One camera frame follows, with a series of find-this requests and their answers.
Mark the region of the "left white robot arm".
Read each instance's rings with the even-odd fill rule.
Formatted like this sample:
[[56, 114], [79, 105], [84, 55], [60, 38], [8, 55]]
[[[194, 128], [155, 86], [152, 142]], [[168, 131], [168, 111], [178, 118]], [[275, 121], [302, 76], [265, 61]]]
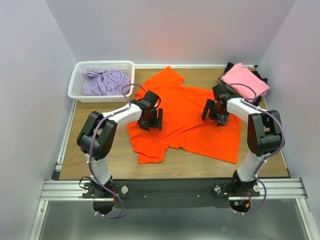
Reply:
[[112, 148], [116, 131], [130, 123], [137, 123], [141, 130], [163, 128], [161, 98], [147, 91], [143, 98], [131, 100], [125, 106], [110, 112], [89, 114], [76, 143], [87, 158], [93, 191], [101, 198], [114, 195], [112, 175], [107, 156]]

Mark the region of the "orange t-shirt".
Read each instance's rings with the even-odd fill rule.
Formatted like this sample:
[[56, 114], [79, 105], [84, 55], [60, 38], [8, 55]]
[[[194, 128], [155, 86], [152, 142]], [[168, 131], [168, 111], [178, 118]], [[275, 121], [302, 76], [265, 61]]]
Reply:
[[179, 149], [228, 163], [236, 164], [241, 140], [242, 121], [231, 114], [226, 125], [219, 126], [201, 116], [211, 90], [183, 86], [184, 78], [171, 67], [166, 67], [144, 82], [135, 95], [141, 99], [150, 90], [160, 99], [163, 109], [162, 130], [139, 128], [128, 124], [127, 131], [138, 163], [159, 163], [168, 148]]

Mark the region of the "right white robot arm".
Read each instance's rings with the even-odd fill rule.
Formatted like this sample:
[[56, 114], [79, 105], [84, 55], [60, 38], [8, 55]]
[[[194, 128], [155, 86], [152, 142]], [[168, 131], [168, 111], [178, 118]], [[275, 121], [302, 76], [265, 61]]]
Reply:
[[254, 188], [263, 165], [285, 144], [280, 114], [254, 106], [243, 97], [230, 95], [226, 85], [217, 84], [212, 91], [214, 99], [206, 101], [202, 120], [210, 118], [218, 126], [225, 126], [229, 116], [235, 115], [247, 123], [248, 153], [244, 162], [234, 171], [230, 182], [214, 188], [218, 197], [241, 197]]

